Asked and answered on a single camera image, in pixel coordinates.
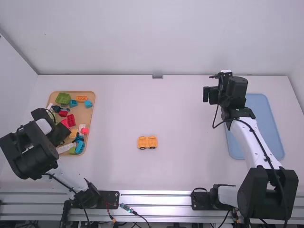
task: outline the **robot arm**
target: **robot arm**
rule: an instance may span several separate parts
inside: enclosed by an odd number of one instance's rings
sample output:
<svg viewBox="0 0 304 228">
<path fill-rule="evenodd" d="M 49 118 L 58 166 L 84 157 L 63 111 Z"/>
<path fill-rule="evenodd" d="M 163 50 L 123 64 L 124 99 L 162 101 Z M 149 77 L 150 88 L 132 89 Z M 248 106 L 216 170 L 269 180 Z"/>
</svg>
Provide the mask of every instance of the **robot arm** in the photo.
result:
<svg viewBox="0 0 304 228">
<path fill-rule="evenodd" d="M 249 169 L 240 188 L 214 185 L 211 204 L 231 205 L 245 218 L 288 220 L 294 205 L 298 177 L 273 156 L 257 127 L 253 111 L 245 107 L 248 81 L 230 70 L 212 76 L 218 86 L 204 87 L 203 102 L 221 106 L 221 118 L 239 142 Z"/>
<path fill-rule="evenodd" d="M 35 121 L 0 138 L 0 147 L 13 172 L 21 179 L 54 183 L 79 208 L 94 206 L 101 198 L 96 187 L 79 175 L 68 174 L 57 161 L 59 154 L 55 147 L 71 132 L 62 123 L 55 125 L 43 108 L 31 114 Z"/>
</svg>

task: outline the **metal extrusion frame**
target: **metal extrusion frame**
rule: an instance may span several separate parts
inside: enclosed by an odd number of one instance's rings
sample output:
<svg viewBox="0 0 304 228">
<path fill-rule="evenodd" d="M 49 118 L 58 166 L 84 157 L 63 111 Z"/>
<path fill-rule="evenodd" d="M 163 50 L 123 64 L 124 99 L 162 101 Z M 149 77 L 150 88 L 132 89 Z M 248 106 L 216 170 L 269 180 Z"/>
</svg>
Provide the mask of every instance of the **metal extrusion frame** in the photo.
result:
<svg viewBox="0 0 304 228">
<path fill-rule="evenodd" d="M 120 203 L 131 206 L 149 222 L 220 223 L 226 211 L 194 211 L 191 208 L 191 191 L 120 190 Z M 57 220 L 61 219 L 63 204 L 68 196 L 55 189 L 4 190 L 0 189 L 0 220 Z M 91 221 L 110 221 L 105 209 L 86 209 Z M 142 222 L 142 218 L 122 208 L 110 210 L 122 222 Z M 81 209 L 71 209 L 70 221 L 86 221 Z M 261 223 L 251 219 L 252 223 Z M 229 215 L 225 221 L 233 223 Z M 267 220 L 283 224 L 284 221 Z M 304 192 L 297 192 L 294 209 L 288 224 L 304 224 Z"/>
</svg>

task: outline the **blue mat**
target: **blue mat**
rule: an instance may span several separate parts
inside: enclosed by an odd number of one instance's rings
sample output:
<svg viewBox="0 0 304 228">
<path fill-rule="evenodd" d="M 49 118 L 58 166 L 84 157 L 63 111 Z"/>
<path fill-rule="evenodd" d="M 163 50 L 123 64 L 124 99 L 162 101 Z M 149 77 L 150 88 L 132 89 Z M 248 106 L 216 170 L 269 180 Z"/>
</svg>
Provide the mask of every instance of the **blue mat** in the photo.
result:
<svg viewBox="0 0 304 228">
<path fill-rule="evenodd" d="M 267 97 L 264 94 L 246 94 L 246 99 L 245 106 L 251 108 L 255 114 L 257 127 L 271 153 L 276 159 L 283 159 L 285 153 Z M 244 159 L 243 152 L 236 138 L 226 127 L 225 129 L 230 156 L 234 159 Z"/>
</svg>

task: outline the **white table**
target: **white table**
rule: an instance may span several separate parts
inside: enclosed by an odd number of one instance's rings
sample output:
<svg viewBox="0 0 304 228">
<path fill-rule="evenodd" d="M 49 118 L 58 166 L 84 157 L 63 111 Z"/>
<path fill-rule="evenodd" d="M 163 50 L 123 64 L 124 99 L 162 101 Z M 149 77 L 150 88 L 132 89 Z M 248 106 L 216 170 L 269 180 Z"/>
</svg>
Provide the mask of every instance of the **white table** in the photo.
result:
<svg viewBox="0 0 304 228">
<path fill-rule="evenodd" d="M 304 116 L 286 76 L 245 76 L 248 93 L 267 96 L 285 157 L 304 186 L 302 141 Z M 215 105 L 202 102 L 208 76 L 39 76 L 25 110 L 45 107 L 53 91 L 85 90 L 96 95 L 87 148 L 83 155 L 60 157 L 70 172 L 80 173 L 99 189 L 192 190 L 213 184 L 242 183 L 245 161 L 228 153 L 224 125 L 212 129 Z M 137 138 L 156 135 L 159 146 L 141 151 Z M 52 188 L 21 180 L 6 163 L 0 174 L 3 189 Z"/>
</svg>

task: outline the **red toy block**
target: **red toy block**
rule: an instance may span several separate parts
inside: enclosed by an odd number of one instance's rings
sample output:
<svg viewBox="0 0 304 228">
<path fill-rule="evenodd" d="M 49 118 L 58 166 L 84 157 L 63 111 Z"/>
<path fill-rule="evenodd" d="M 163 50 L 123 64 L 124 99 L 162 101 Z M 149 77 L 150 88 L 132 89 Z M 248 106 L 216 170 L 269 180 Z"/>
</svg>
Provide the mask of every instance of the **red toy block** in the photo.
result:
<svg viewBox="0 0 304 228">
<path fill-rule="evenodd" d="M 67 116 L 67 111 L 60 111 L 58 113 L 61 117 L 66 117 Z"/>
<path fill-rule="evenodd" d="M 75 117 L 74 117 L 73 114 L 67 115 L 67 124 L 68 124 L 69 127 L 76 126 Z"/>
<path fill-rule="evenodd" d="M 81 128 L 81 133 L 82 134 L 88 134 L 89 133 L 89 129 L 88 128 Z"/>
<path fill-rule="evenodd" d="M 61 123 L 62 123 L 66 128 L 70 129 L 70 127 L 69 127 L 68 124 L 67 124 L 67 119 L 62 120 Z"/>
</svg>

